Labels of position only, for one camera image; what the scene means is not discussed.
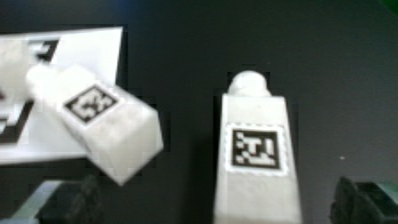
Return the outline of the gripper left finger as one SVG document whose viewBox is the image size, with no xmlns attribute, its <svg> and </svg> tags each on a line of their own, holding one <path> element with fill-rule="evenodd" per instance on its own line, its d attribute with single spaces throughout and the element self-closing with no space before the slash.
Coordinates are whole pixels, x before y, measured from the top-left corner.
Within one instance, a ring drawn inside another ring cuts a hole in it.
<svg viewBox="0 0 398 224">
<path fill-rule="evenodd" d="M 17 224 L 103 224 L 104 213 L 96 177 L 40 183 L 12 215 Z"/>
</svg>

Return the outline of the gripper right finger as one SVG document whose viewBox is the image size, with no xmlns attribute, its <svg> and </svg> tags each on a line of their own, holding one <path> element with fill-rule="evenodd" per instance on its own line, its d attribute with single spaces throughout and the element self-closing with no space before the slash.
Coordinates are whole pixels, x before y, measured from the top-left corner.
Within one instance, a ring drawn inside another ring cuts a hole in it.
<svg viewBox="0 0 398 224">
<path fill-rule="evenodd" d="M 332 224 L 398 224 L 398 183 L 341 177 L 330 205 Z"/>
</svg>

